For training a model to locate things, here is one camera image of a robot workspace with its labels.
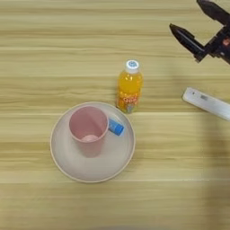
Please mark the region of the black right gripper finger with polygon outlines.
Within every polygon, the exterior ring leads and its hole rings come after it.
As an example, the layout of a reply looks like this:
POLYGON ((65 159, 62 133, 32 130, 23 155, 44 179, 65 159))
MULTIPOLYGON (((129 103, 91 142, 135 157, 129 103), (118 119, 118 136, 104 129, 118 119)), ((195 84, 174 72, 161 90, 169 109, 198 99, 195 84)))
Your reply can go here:
POLYGON ((171 23, 170 30, 175 39, 195 57, 197 62, 200 62, 208 54, 207 46, 199 43, 195 36, 186 29, 171 23))
POLYGON ((223 25, 230 24, 230 13, 217 4, 211 2, 210 0, 197 0, 197 3, 203 13, 214 21, 218 21, 223 25))

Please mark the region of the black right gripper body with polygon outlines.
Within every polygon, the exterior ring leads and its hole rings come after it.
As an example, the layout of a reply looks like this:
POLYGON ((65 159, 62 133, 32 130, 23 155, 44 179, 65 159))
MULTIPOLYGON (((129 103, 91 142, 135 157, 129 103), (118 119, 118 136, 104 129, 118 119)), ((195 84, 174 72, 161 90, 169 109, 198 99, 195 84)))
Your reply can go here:
POLYGON ((230 65, 230 25, 224 26, 205 46, 207 55, 230 65))

